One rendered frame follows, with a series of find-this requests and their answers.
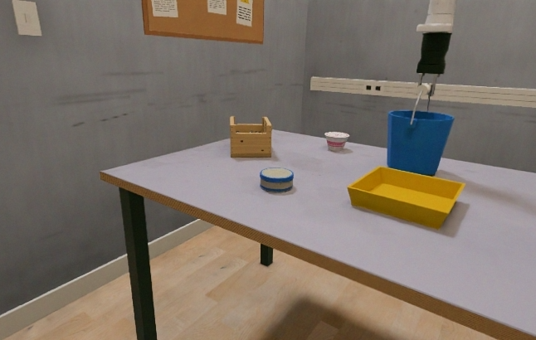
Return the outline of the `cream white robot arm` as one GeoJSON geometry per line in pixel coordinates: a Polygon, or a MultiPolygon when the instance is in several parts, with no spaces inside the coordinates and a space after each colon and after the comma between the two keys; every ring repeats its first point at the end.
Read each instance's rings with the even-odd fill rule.
{"type": "Polygon", "coordinates": [[[430,0],[427,16],[431,14],[441,13],[448,13],[454,15],[455,9],[456,0],[430,0]]]}

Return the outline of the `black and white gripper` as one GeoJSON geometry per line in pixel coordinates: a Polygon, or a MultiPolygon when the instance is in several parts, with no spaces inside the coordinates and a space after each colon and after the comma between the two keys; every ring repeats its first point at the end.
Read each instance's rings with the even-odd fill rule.
{"type": "Polygon", "coordinates": [[[424,32],[422,33],[421,59],[417,65],[417,73],[419,76],[417,86],[421,85],[422,77],[425,74],[434,74],[430,96],[434,96],[436,78],[440,77],[440,74],[444,74],[445,72],[445,56],[450,44],[453,21],[453,14],[431,14],[427,16],[425,24],[419,24],[417,26],[417,32],[424,32]]]}

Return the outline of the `white yogurt cup with lid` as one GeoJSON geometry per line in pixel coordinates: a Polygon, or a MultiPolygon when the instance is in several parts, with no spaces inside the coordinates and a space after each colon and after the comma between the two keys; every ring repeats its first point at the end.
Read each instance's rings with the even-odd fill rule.
{"type": "Polygon", "coordinates": [[[346,144],[346,141],[349,137],[348,134],[339,133],[339,132],[329,132],[324,134],[327,139],[327,143],[330,150],[341,151],[346,144]]]}

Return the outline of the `yellow rectangular tray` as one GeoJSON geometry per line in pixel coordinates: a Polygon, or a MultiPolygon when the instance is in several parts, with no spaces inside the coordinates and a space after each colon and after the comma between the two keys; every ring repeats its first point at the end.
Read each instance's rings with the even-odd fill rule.
{"type": "Polygon", "coordinates": [[[439,230],[464,186],[379,166],[347,189],[351,205],[439,230]]]}

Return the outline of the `wooden crate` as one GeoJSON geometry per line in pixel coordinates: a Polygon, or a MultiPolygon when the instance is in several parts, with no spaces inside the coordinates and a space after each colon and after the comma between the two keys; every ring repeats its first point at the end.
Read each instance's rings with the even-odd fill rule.
{"type": "Polygon", "coordinates": [[[230,117],[231,158],[270,158],[272,125],[267,117],[262,124],[235,124],[230,117]]]}

